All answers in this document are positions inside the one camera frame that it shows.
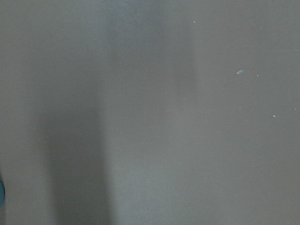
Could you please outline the dark teal ribbed cup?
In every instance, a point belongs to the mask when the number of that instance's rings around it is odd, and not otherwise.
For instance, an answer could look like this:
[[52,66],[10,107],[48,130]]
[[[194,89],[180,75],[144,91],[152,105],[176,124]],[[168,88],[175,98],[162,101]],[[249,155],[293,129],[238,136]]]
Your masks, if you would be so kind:
[[2,181],[0,181],[0,206],[3,205],[5,200],[5,187]]

